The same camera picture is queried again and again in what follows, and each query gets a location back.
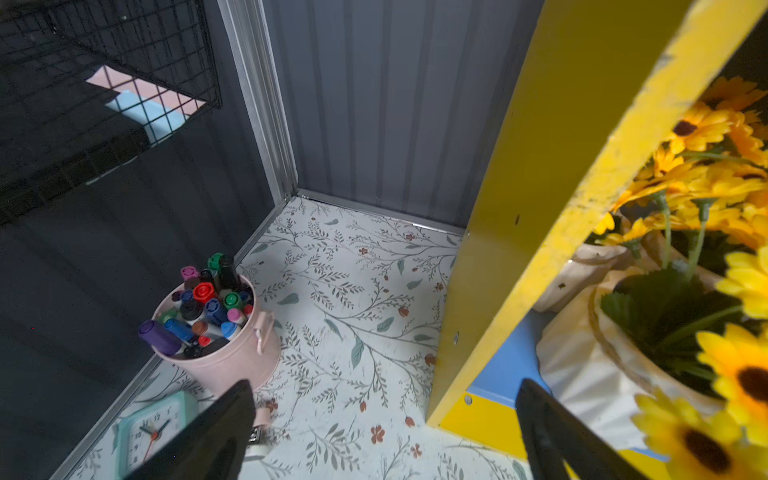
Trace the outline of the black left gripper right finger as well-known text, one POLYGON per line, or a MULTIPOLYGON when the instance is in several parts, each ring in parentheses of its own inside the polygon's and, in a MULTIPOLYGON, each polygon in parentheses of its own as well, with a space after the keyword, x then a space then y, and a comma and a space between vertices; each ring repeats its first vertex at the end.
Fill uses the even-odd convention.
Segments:
POLYGON ((535 479, 645 477, 534 380, 522 381, 515 406, 535 479))

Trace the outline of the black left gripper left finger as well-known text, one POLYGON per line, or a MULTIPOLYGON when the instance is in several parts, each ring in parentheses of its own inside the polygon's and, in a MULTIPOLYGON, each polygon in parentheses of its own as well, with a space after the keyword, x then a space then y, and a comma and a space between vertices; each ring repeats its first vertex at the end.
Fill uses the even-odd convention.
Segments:
POLYGON ((240 380, 126 479, 235 479, 255 416, 251 385, 240 380))

